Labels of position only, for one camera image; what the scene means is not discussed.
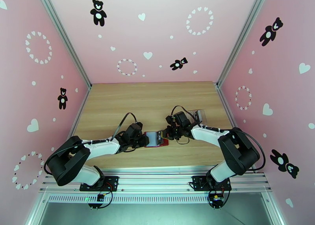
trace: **metal vent grille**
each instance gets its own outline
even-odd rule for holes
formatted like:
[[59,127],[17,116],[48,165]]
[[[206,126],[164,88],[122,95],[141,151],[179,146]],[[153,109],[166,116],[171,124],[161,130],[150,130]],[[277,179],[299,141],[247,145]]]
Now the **metal vent grille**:
[[[97,194],[71,194],[60,195],[51,194],[49,196],[50,203],[107,203],[111,199],[111,195],[105,196],[104,202],[96,201]],[[156,204],[156,203],[207,203],[208,197],[203,194],[114,194],[112,203],[120,204]]]

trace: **wooden tabletop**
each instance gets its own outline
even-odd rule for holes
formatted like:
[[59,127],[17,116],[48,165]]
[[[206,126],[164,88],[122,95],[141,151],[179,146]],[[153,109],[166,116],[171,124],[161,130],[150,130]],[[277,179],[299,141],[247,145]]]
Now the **wooden tabletop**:
[[[127,112],[143,123],[143,132],[163,130],[165,118],[175,105],[187,110],[204,110],[207,125],[231,128],[212,82],[170,82],[136,84],[94,84],[86,101],[75,135],[81,139],[102,139],[113,135]],[[121,130],[134,122],[128,116]],[[139,148],[134,152],[105,155],[86,162],[99,168],[215,165],[223,160],[221,149],[197,140],[179,145]]]

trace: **pink wall panel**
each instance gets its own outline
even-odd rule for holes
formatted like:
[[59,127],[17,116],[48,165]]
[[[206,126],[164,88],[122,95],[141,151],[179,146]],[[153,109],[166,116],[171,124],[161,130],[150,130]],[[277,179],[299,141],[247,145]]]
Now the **pink wall panel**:
[[99,1],[52,0],[92,83],[216,81],[255,0]]
[[[40,0],[0,0],[0,224],[24,224],[87,92]],[[67,89],[59,109],[60,88]]]
[[[314,9],[315,0],[266,0],[223,85],[238,126],[265,150],[264,172],[288,224],[315,219]],[[283,26],[262,46],[260,37],[277,17]],[[284,171],[271,160],[272,149]]]

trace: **white dot decal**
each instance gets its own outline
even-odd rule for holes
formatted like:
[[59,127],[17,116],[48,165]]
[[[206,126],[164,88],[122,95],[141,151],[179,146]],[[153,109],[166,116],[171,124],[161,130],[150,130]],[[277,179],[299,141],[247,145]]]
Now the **white dot decal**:
[[315,124],[309,123],[309,124],[308,124],[308,127],[309,127],[310,129],[315,129]]

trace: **black teddy bear decal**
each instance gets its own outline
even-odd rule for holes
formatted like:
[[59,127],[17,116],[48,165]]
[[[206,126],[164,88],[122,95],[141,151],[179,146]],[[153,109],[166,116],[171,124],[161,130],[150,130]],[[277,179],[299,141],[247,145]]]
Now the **black teddy bear decal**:
[[107,18],[106,13],[102,10],[103,2],[99,0],[92,0],[94,4],[94,9],[91,10],[91,15],[94,15],[94,24],[98,25],[100,22],[100,26],[104,26],[105,20]]
[[172,63],[170,67],[172,70],[181,69],[184,64],[188,63],[187,59],[184,57],[182,60],[175,60],[175,63]]
[[68,98],[66,96],[66,89],[60,88],[60,95],[58,96],[59,100],[59,109],[66,109],[66,102],[68,101]]
[[265,46],[268,44],[270,40],[274,40],[276,38],[277,30],[280,29],[283,26],[282,21],[278,17],[276,21],[273,23],[273,25],[268,25],[266,27],[266,32],[260,37],[260,42],[263,41],[262,46]]
[[296,176],[298,174],[298,172],[300,171],[300,169],[289,163],[289,159],[288,159],[288,156],[283,153],[282,155],[277,151],[277,150],[271,150],[271,152],[274,154],[273,155],[270,155],[270,159],[275,163],[277,164],[279,167],[278,169],[281,171],[281,172],[286,172],[288,171],[288,173],[294,178],[296,179]]

